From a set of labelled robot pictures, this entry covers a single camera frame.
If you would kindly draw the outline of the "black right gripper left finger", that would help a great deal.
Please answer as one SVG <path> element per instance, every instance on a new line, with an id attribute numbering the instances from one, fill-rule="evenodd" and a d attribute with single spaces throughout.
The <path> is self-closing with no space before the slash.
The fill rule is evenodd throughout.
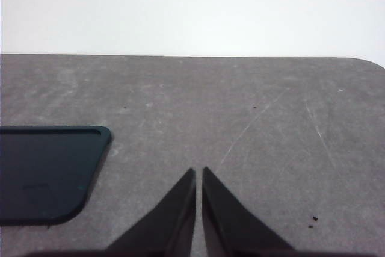
<path id="1" fill-rule="evenodd" d="M 161 201 L 106 248 L 109 254 L 189 254 L 196 218 L 196 173 L 188 169 Z"/>

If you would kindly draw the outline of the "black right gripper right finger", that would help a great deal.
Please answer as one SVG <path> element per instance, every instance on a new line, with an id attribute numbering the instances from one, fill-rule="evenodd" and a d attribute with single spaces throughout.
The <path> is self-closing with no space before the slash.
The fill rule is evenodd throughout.
<path id="1" fill-rule="evenodd" d="M 202 220 L 209 254 L 295 253 L 243 206 L 209 167 L 202 174 Z"/>

